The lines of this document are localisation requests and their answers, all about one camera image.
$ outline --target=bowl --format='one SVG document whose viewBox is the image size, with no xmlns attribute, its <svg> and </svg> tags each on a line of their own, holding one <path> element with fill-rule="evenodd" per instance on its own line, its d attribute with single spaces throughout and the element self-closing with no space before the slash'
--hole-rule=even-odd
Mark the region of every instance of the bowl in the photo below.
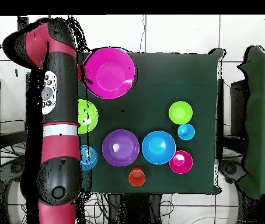
<svg viewBox="0 0 265 224">
<path fill-rule="evenodd" d="M 125 129 L 108 134 L 102 143 L 102 154 L 113 166 L 128 166 L 138 157 L 140 145 L 137 137 Z"/>
<path fill-rule="evenodd" d="M 175 149 L 173 137 L 165 131 L 149 133 L 142 143 L 144 158 L 155 165 L 169 162 L 175 153 Z"/>
<path fill-rule="evenodd" d="M 177 101 L 170 106 L 169 117 L 175 124 L 186 124 L 193 116 L 193 109 L 185 101 Z"/>
<path fill-rule="evenodd" d="M 85 86 L 91 94 L 115 99 L 127 93 L 137 77 L 131 57 L 122 49 L 100 48 L 84 61 Z"/>
<path fill-rule="evenodd" d="M 170 168 L 174 173 L 184 174 L 191 170 L 193 158 L 183 150 L 176 151 L 174 157 L 169 162 Z"/>
<path fill-rule="evenodd" d="M 87 132 L 91 132 L 95 128 L 98 122 L 98 112 L 94 104 L 87 100 L 78 100 L 78 122 L 79 122 L 79 128 L 78 133 L 79 134 L 85 134 Z"/>
</svg>

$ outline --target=purple bowl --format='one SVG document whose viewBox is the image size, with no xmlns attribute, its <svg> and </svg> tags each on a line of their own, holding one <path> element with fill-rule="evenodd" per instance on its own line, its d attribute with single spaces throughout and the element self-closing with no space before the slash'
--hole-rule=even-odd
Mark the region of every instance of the purple bowl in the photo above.
<svg viewBox="0 0 265 224">
<path fill-rule="evenodd" d="M 140 145 L 130 131 L 118 129 L 108 134 L 102 143 L 102 154 L 113 166 L 124 167 L 138 157 Z"/>
</svg>

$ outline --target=green bowl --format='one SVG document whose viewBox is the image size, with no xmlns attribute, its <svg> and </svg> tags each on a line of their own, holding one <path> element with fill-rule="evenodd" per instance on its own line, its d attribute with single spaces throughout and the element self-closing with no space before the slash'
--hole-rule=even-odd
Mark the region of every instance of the green bowl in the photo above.
<svg viewBox="0 0 265 224">
<path fill-rule="evenodd" d="M 193 116 L 193 109 L 185 101 L 177 101 L 170 106 L 169 117 L 175 124 L 186 124 Z"/>
<path fill-rule="evenodd" d="M 78 100 L 79 103 L 79 134 L 91 132 L 98 122 L 98 112 L 93 103 L 87 100 Z"/>
</svg>

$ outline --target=plastic cup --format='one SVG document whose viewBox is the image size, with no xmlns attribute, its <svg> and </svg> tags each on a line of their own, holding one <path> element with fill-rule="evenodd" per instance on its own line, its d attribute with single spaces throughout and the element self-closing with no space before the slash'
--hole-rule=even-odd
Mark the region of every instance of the plastic cup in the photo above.
<svg viewBox="0 0 265 224">
<path fill-rule="evenodd" d="M 193 167 L 193 158 L 186 151 L 179 150 L 175 152 L 174 157 L 169 162 L 169 166 L 174 173 L 184 174 Z"/>
<path fill-rule="evenodd" d="M 130 172 L 128 180 L 132 186 L 141 186 L 145 183 L 145 174 L 139 167 L 135 167 Z"/>
<path fill-rule="evenodd" d="M 191 140 L 195 136 L 195 129 L 191 124 L 182 124 L 178 127 L 178 136 L 182 140 Z"/>
<path fill-rule="evenodd" d="M 82 170 L 90 170 L 95 167 L 98 161 L 98 155 L 95 149 L 91 146 L 82 145 L 81 146 L 81 167 Z"/>
</svg>

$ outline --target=tile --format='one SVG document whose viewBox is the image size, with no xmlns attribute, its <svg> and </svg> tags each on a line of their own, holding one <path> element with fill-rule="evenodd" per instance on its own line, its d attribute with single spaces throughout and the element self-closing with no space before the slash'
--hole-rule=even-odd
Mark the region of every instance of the tile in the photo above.
<svg viewBox="0 0 265 224">
<path fill-rule="evenodd" d="M 102 203 L 102 198 L 100 196 L 99 193 L 91 193 L 91 197 L 89 198 L 89 200 L 86 202 L 85 205 L 94 205 L 96 202 L 99 202 Z M 108 205 L 107 201 L 105 200 L 104 196 L 103 196 L 103 204 L 104 205 Z"/>
<path fill-rule="evenodd" d="M 219 15 L 147 15 L 148 53 L 206 54 L 218 38 Z"/>
<path fill-rule="evenodd" d="M 25 207 L 20 205 L 8 205 L 10 224 L 22 224 L 26 222 Z"/>
<path fill-rule="evenodd" d="M 214 207 L 175 206 L 162 224 L 214 224 Z"/>
<path fill-rule="evenodd" d="M 215 224 L 236 224 L 238 207 L 217 207 L 215 216 Z"/>
<path fill-rule="evenodd" d="M 109 207 L 106 207 L 107 213 L 106 215 L 109 217 Z M 98 206 L 85 206 L 85 216 L 90 224 L 107 224 L 108 220 L 104 217 Z"/>
<path fill-rule="evenodd" d="M 18 30 L 17 16 L 0 16 L 0 45 L 3 45 L 4 39 Z M 0 49 L 0 60 L 7 60 L 3 49 Z"/>
<path fill-rule="evenodd" d="M 43 16 L 38 16 L 38 15 L 29 15 L 29 23 L 33 23 L 35 22 L 36 20 L 40 19 L 40 18 L 47 18 L 48 15 L 43 15 Z"/>
<path fill-rule="evenodd" d="M 173 194 L 174 205 L 214 205 L 214 195 L 205 194 Z"/>
<path fill-rule="evenodd" d="M 169 223 L 169 215 L 173 212 L 175 207 L 171 206 L 171 204 L 165 205 L 162 204 L 159 208 L 159 213 L 161 216 L 162 224 Z"/>
<path fill-rule="evenodd" d="M 224 61 L 243 61 L 246 49 L 253 45 L 265 49 L 265 15 L 221 15 Z"/>
<path fill-rule="evenodd" d="M 170 201 L 172 195 L 173 194 L 162 194 L 161 204 L 163 204 L 163 205 L 169 205 L 169 202 L 166 202 L 166 201 Z"/>
<path fill-rule="evenodd" d="M 238 191 L 234 184 L 228 184 L 225 177 L 219 173 L 218 186 L 222 189 L 217 197 L 217 205 L 238 206 Z"/>
<path fill-rule="evenodd" d="M 26 119 L 26 72 L 24 68 L 12 61 L 0 61 L 1 80 L 1 121 Z M 23 131 L 24 122 L 6 122 L 1 124 L 1 132 Z"/>
<path fill-rule="evenodd" d="M 222 78 L 224 79 L 224 124 L 231 124 L 231 83 L 244 80 L 245 76 L 237 65 L 240 63 L 224 62 L 222 63 Z M 230 134 L 230 126 L 224 125 L 224 134 Z"/>
<path fill-rule="evenodd" d="M 8 154 L 8 153 L 0 153 L 0 165 L 3 165 L 5 162 L 8 162 L 10 160 L 13 160 L 17 156 L 14 154 Z"/>
<path fill-rule="evenodd" d="M 57 18 L 57 17 L 59 17 L 59 18 L 63 18 L 64 20 L 67 20 L 68 19 L 68 16 L 67 15 L 60 15 L 60 16 L 57 16 L 57 15 L 51 15 L 51 18 Z"/>
<path fill-rule="evenodd" d="M 90 49 L 112 46 L 140 51 L 143 15 L 77 15 L 74 18 L 81 25 Z"/>
<path fill-rule="evenodd" d="M 20 191 L 20 183 L 13 181 L 8 194 L 8 204 L 25 204 L 26 200 L 23 198 Z"/>
</svg>

